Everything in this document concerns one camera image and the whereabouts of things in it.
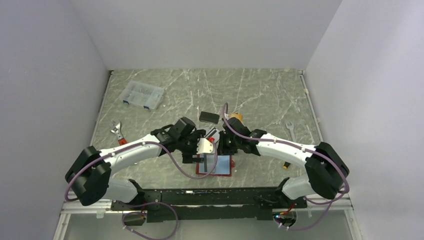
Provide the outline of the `single white stripe card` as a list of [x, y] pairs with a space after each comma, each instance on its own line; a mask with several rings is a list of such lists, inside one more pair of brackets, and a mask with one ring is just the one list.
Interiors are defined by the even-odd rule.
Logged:
[[209, 171], [209, 168], [208, 168], [208, 163], [209, 163], [209, 155], [208, 154], [204, 154], [203, 155], [203, 164], [202, 164], [202, 167], [203, 167], [203, 172], [206, 174], [208, 171]]

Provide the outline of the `red leather wallet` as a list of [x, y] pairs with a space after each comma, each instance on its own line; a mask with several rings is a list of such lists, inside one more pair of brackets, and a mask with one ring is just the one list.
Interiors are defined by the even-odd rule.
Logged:
[[[215, 162], [215, 157], [213, 154], [208, 154], [208, 172], [213, 168], [210, 176], [219, 176], [219, 177], [231, 177], [232, 169], [235, 167], [235, 163], [230, 155], [218, 155]], [[207, 173], [203, 172], [203, 161], [204, 154], [198, 155], [199, 163], [196, 164], [195, 173], [197, 175], [206, 175]]]

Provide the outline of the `white magnetic stripe card stack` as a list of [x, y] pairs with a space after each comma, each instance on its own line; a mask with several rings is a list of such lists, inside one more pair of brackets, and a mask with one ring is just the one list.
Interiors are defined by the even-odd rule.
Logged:
[[213, 142], [217, 144], [220, 139], [220, 130], [216, 127], [207, 128], [205, 138], [208, 140], [213, 139]]

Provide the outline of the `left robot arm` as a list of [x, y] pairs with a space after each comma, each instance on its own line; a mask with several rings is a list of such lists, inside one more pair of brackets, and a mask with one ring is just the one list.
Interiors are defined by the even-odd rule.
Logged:
[[131, 165], [162, 155], [168, 155], [174, 162], [172, 152], [176, 150], [186, 160], [195, 155], [214, 154], [216, 146], [206, 138], [205, 130], [197, 129], [187, 117], [118, 147], [98, 150], [88, 146], [65, 174], [68, 186], [64, 198], [67, 202], [79, 201], [83, 206], [101, 199], [115, 200], [137, 210], [145, 203], [142, 187], [133, 179], [120, 180], [112, 176]]

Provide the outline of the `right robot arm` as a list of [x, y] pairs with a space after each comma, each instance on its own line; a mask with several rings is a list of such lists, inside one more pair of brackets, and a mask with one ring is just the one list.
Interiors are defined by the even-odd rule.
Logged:
[[238, 150], [280, 159], [305, 171], [301, 176], [285, 178], [278, 185], [275, 200], [280, 207], [287, 208], [296, 199], [314, 194], [334, 202], [350, 191], [347, 182], [350, 171], [330, 144], [323, 141], [318, 145], [296, 143], [261, 129], [250, 131], [235, 117], [222, 120], [224, 131]]

